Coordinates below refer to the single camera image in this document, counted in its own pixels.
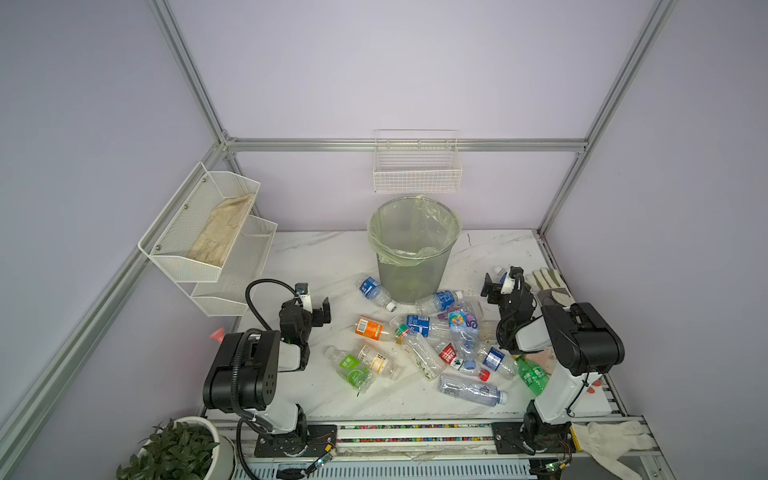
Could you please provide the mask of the red label bottle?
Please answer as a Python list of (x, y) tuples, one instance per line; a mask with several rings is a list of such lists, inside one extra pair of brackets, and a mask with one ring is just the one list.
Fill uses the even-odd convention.
[(490, 372), (479, 367), (474, 360), (461, 360), (452, 343), (442, 342), (438, 345), (437, 352), (439, 358), (456, 372), (481, 382), (489, 380)]

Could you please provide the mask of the orange label bottle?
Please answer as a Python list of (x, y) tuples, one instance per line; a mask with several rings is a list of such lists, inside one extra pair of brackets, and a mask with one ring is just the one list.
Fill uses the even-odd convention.
[(385, 324), (372, 318), (361, 316), (354, 325), (354, 332), (366, 339), (378, 342), (395, 340), (392, 330)]

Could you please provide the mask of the small blue label bottle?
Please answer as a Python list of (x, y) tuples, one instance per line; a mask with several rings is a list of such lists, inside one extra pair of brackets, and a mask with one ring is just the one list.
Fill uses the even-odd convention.
[(489, 345), (483, 345), (478, 350), (478, 362), (485, 369), (495, 372), (504, 379), (512, 380), (517, 376), (517, 365), (510, 354)]

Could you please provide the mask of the white cotton glove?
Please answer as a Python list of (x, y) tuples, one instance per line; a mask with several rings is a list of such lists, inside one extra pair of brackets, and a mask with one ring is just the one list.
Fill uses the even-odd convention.
[(640, 480), (641, 476), (619, 458), (631, 450), (650, 450), (655, 446), (653, 438), (643, 432), (638, 421), (572, 423), (570, 431), (579, 451), (586, 452), (608, 472), (624, 480)]

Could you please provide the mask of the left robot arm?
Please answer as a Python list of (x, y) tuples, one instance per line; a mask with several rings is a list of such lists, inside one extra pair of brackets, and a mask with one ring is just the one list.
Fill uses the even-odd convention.
[[(252, 290), (262, 284), (278, 285), (291, 294), (280, 306), (277, 328), (270, 327), (253, 301)], [(331, 322), (330, 301), (324, 299), (315, 308), (308, 284), (290, 286), (270, 278), (249, 283), (245, 300), (260, 326), (221, 337), (203, 385), (204, 406), (237, 415), (270, 441), (303, 441), (306, 415), (300, 405), (279, 397), (278, 376), (306, 369), (313, 329)]]

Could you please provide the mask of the pink watering can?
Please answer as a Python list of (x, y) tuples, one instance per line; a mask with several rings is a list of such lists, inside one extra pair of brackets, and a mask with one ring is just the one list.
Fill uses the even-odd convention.
[(221, 344), (226, 336), (227, 332), (225, 328), (220, 328), (214, 331), (209, 338)]

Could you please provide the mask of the white mesh two-tier shelf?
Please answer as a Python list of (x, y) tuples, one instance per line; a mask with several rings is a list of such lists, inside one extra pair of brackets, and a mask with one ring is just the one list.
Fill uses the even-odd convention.
[(255, 214), (260, 183), (199, 163), (139, 250), (209, 317), (246, 313), (278, 225)]

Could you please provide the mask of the clear bottle white cap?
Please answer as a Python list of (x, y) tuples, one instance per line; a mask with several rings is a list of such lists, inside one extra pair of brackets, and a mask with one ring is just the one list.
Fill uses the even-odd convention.
[(507, 393), (493, 384), (453, 374), (441, 374), (438, 377), (438, 391), (453, 398), (488, 407), (505, 405), (508, 400)]

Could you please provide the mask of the potted green plant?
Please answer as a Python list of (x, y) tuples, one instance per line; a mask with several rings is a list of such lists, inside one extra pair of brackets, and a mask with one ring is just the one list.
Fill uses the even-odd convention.
[(235, 470), (233, 443), (209, 420), (188, 416), (155, 426), (115, 478), (227, 480)]

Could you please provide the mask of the yellow label clear bottle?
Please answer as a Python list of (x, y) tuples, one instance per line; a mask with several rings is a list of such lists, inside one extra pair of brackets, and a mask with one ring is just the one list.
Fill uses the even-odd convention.
[(384, 353), (372, 343), (358, 341), (352, 349), (353, 356), (375, 374), (390, 380), (398, 380), (402, 366), (391, 354)]

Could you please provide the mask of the clear crushed bottle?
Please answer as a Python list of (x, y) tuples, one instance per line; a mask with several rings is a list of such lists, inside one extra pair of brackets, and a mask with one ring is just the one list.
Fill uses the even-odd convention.
[(398, 326), (395, 333), (404, 351), (428, 380), (435, 380), (442, 374), (445, 369), (443, 360), (420, 333), (405, 324)]

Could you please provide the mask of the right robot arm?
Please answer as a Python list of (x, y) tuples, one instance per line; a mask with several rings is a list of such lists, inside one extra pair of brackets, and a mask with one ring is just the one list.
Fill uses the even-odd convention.
[(602, 375), (623, 362), (624, 345), (588, 302), (575, 301), (556, 269), (526, 274), (512, 266), (487, 273), (480, 296), (498, 307), (496, 343), (478, 361), (488, 370), (525, 378), (527, 354), (551, 348), (556, 364), (547, 382), (534, 390), (517, 433), (501, 433), (515, 451), (545, 452), (567, 439), (573, 408)]

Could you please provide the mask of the red coated glove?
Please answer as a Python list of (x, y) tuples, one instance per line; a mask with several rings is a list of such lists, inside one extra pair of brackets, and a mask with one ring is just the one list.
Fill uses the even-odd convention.
[[(549, 376), (551, 376), (554, 373), (555, 367), (558, 364), (556, 355), (551, 346), (539, 352), (525, 354), (524, 357), (538, 364), (543, 369), (543, 371)], [(596, 388), (601, 386), (602, 386), (601, 380), (596, 379), (589, 385), (589, 387), (587, 388), (587, 392), (589, 394), (594, 394)]]

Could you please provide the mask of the green label clear bottle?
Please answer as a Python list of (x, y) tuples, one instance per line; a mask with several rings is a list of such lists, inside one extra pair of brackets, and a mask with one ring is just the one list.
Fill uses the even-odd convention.
[(337, 374), (357, 395), (365, 393), (374, 382), (373, 372), (350, 352), (328, 346), (324, 355), (331, 361)]

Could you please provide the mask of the grey white work glove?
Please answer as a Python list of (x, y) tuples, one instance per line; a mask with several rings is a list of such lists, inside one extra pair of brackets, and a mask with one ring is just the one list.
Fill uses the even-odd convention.
[(575, 299), (556, 269), (541, 268), (525, 276), (526, 283), (542, 306), (569, 308)]

